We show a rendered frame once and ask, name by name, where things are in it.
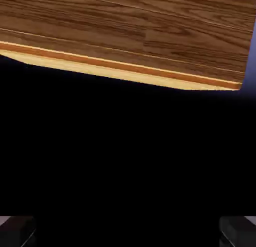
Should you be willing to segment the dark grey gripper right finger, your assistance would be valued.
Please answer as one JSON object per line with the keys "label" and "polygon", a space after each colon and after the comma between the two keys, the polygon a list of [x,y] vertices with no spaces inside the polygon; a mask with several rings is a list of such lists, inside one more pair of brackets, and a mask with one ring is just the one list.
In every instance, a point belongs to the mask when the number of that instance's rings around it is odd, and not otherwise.
{"label": "dark grey gripper right finger", "polygon": [[256,247],[256,216],[222,216],[219,247]]}

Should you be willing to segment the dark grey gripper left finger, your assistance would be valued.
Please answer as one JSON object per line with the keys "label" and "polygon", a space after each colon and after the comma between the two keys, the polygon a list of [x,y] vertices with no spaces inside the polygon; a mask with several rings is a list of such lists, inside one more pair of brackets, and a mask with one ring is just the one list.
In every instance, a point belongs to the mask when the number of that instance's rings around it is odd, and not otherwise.
{"label": "dark grey gripper left finger", "polygon": [[37,247],[33,216],[0,216],[0,247]]}

